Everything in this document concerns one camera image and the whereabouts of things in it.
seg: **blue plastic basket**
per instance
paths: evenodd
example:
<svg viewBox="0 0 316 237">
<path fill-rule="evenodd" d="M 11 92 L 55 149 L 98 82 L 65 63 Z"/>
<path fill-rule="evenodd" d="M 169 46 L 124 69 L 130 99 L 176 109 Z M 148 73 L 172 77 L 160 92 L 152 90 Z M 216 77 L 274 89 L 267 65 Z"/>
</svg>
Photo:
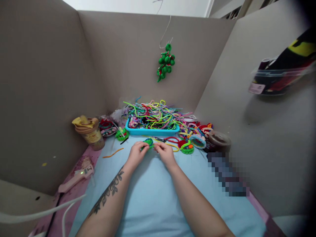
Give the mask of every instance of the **blue plastic basket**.
<svg viewBox="0 0 316 237">
<path fill-rule="evenodd" d="M 129 122 L 131 118 L 129 118 L 126 122 L 125 128 L 128 130 L 130 135 L 136 135 L 136 136 L 162 136 L 162 137 L 171 137 L 175 133 L 180 131 L 179 125 L 176 125 L 175 129 L 173 130 L 166 130 L 166 129 L 145 129 L 145 128 L 129 128 Z"/>
</svg>

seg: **metal hook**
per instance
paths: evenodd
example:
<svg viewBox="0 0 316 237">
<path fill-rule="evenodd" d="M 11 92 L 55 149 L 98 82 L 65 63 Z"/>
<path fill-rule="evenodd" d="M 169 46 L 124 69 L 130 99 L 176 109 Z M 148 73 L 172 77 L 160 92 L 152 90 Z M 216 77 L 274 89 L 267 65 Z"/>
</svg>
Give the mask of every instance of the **metal hook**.
<svg viewBox="0 0 316 237">
<path fill-rule="evenodd" d="M 160 40 L 160 43 L 159 43 L 159 48 L 160 48 L 160 49 L 165 48 L 165 47 L 167 46 L 167 44 L 169 44 L 169 41 L 168 41 L 164 47 L 161 47 L 162 39 L 164 38 L 165 33 L 167 32 L 167 29 L 168 29 L 168 27 L 169 27 L 170 21 L 171 21 L 171 15 L 170 15 L 170 20 L 169 20 L 169 23 L 168 23 L 168 25 L 167 25 L 167 28 L 166 28 L 166 30 L 165 30 L 165 32 L 164 32 L 164 34 L 163 34 L 163 36 L 162 36 L 162 38 L 161 38 L 161 40 Z"/>
</svg>

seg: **forearm tattoo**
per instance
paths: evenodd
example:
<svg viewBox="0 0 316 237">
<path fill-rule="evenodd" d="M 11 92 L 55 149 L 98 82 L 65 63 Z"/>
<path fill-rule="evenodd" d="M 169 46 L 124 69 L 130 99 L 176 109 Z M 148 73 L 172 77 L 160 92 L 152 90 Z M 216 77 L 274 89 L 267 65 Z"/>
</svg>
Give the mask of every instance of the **forearm tattoo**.
<svg viewBox="0 0 316 237">
<path fill-rule="evenodd" d="M 124 174 L 124 172 L 122 171 L 124 166 L 122 166 L 122 168 L 119 170 L 118 174 L 115 176 L 115 178 L 113 179 L 113 181 L 110 183 L 110 185 L 106 188 L 106 190 L 104 191 L 104 193 L 102 193 L 101 197 L 99 198 L 99 200 L 96 202 L 96 204 L 93 206 L 91 212 L 89 213 L 89 217 L 95 213 L 98 213 L 98 210 L 100 210 L 100 204 L 102 203 L 102 206 L 105 205 L 106 203 L 106 197 L 110 196 L 110 193 L 112 193 L 112 196 L 114 196 L 115 192 L 118 192 L 118 188 L 116 187 L 116 185 L 119 184 L 119 181 L 122 180 L 122 174 Z"/>
</svg>

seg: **cardboard wall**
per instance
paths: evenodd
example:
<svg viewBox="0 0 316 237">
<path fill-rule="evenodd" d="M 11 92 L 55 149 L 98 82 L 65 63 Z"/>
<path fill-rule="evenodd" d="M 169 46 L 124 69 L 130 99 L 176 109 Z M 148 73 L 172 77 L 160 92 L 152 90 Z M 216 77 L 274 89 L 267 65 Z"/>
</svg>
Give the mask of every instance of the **cardboard wall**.
<svg viewBox="0 0 316 237">
<path fill-rule="evenodd" d="M 250 189 L 273 216 L 304 214 L 313 190 L 315 75 L 285 96 L 257 96 L 248 88 L 261 60 L 279 55 L 307 28 L 289 0 L 238 20 L 195 111 L 231 137 L 232 160 L 249 172 Z"/>
<path fill-rule="evenodd" d="M 79 11 L 108 109 L 119 99 L 165 100 L 194 111 L 235 21 L 173 16 L 162 40 L 172 40 L 172 73 L 157 83 L 159 48 L 169 16 Z"/>
<path fill-rule="evenodd" d="M 63 1 L 1 1 L 0 32 L 0 179 L 53 195 L 87 148 L 71 121 L 106 109 L 102 83 Z"/>
</svg>

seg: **glue gun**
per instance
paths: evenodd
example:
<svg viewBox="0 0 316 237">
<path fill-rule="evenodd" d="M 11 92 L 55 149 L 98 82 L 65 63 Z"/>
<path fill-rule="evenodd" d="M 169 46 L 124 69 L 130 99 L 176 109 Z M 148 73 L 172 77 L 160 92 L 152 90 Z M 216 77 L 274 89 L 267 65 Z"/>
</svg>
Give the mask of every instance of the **glue gun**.
<svg viewBox="0 0 316 237">
<path fill-rule="evenodd" d="M 93 186 L 94 185 L 94 179 L 92 174 L 94 174 L 94 169 L 91 164 L 90 159 L 87 157 L 82 162 L 82 169 L 75 172 L 75 176 L 69 180 L 65 184 L 61 184 L 58 188 L 59 193 L 66 193 L 71 189 L 73 186 L 75 186 L 81 179 L 85 178 L 88 179 L 91 176 L 91 181 Z"/>
</svg>

